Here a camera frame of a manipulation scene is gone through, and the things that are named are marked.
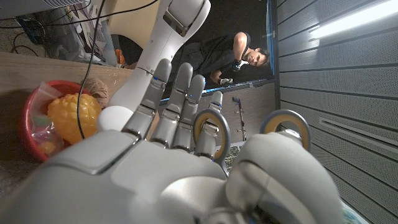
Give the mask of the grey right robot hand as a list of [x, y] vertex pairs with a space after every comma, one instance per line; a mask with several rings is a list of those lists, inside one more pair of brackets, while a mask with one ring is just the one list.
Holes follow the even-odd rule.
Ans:
[[143, 100], [120, 131], [57, 154], [1, 205], [2, 223], [342, 223], [332, 178], [310, 154], [307, 122], [277, 110], [243, 145], [230, 170], [221, 93], [188, 134], [180, 113], [197, 98], [175, 97], [160, 133], [145, 136], [171, 63], [159, 62]]

